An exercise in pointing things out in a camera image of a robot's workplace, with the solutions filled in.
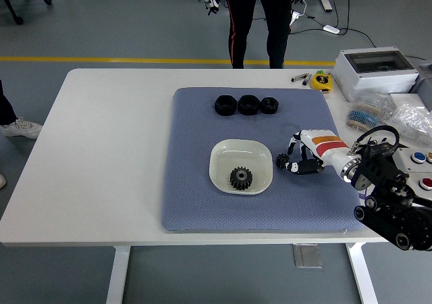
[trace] shoe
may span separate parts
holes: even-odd
[[[6,179],[0,174],[0,189],[6,184]]]
[[[10,125],[0,125],[0,130],[5,136],[38,138],[39,133],[42,130],[42,125],[27,122],[23,117],[20,117]]]

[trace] white box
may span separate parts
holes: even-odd
[[[425,104],[416,93],[391,93],[390,100],[396,108],[407,103],[411,107],[427,112]]]
[[[340,51],[331,71],[345,98],[365,92],[407,93],[419,73],[396,47]]]

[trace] cable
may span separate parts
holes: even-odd
[[[306,7],[308,6],[305,0],[303,0],[303,2],[304,2],[303,14],[300,14],[299,16],[303,16],[306,13]]]
[[[423,61],[426,61],[426,59],[423,59],[422,57],[417,57],[417,56],[405,55],[405,57],[412,57],[413,59],[422,59]]]
[[[339,14],[338,14],[338,9],[336,7],[336,0],[333,0],[333,4],[335,5],[335,13],[336,13],[336,28],[339,26]]]
[[[301,32],[310,32],[310,31],[313,31],[313,30],[318,30],[320,32],[325,32],[325,30],[320,29],[320,28],[310,28],[310,29],[301,30],[300,32],[292,32],[292,33],[290,33],[290,35],[300,34]]]
[[[318,25],[324,27],[324,25],[322,23],[320,23],[318,20],[315,19],[314,16],[310,16],[308,14],[306,14],[306,16],[308,16],[308,19],[312,19],[314,22],[316,22]]]
[[[352,30],[353,32],[359,32],[359,33],[365,35],[370,40],[371,44],[376,48],[375,44],[373,43],[373,41],[371,40],[371,38],[366,33],[362,32],[360,30],[357,30],[357,29],[352,29],[352,28],[350,28],[349,30]]]
[[[376,157],[376,156],[378,156],[378,155],[382,155],[383,157],[387,157],[387,156],[389,156],[389,155],[392,155],[393,153],[395,153],[395,151],[396,151],[396,150],[398,149],[398,147],[399,147],[399,132],[398,132],[398,131],[393,127],[393,126],[390,126],[390,125],[380,125],[380,126],[374,127],[374,128],[372,128],[371,130],[365,132],[363,135],[361,135],[361,136],[357,139],[355,145],[359,145],[360,142],[363,141],[367,136],[369,136],[369,135],[371,135],[371,134],[373,134],[373,133],[375,133],[375,132],[378,132],[379,130],[386,130],[386,131],[388,131],[388,132],[393,133],[393,134],[394,134],[394,137],[395,137],[395,139],[396,139],[396,141],[395,141],[395,143],[391,146],[390,149],[388,149],[387,151],[385,151],[385,152],[383,152],[383,153],[376,154],[374,157]]]
[[[346,22],[346,28],[341,28],[341,30],[345,30],[345,33],[337,34],[338,36],[344,36],[348,32],[348,30],[350,29],[350,7],[351,7],[351,0],[348,0],[348,19]],[[337,18],[336,27],[338,27],[338,25],[339,25],[339,17]]]

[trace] person's leg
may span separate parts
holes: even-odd
[[[3,85],[0,80],[0,131],[5,136],[25,136],[37,138],[42,125],[28,122],[23,117],[17,118],[11,103],[3,94]]]
[[[228,50],[234,69],[242,69],[246,41],[252,25],[257,0],[226,0],[229,8]]]
[[[270,68],[282,69],[288,35],[291,32],[291,0],[261,0],[269,36],[267,37],[267,53]]]
[[[0,189],[6,184],[6,179],[0,174]]]
[[[17,119],[14,109],[3,94],[3,85],[0,80],[0,125],[9,125]]]

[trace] electrical box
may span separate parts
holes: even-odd
[[[378,47],[340,51],[331,75],[352,101],[366,92],[407,93],[419,73],[396,47]]]
[[[427,110],[432,111],[432,60],[416,60],[413,63],[418,71],[418,78],[410,93],[418,94]]]

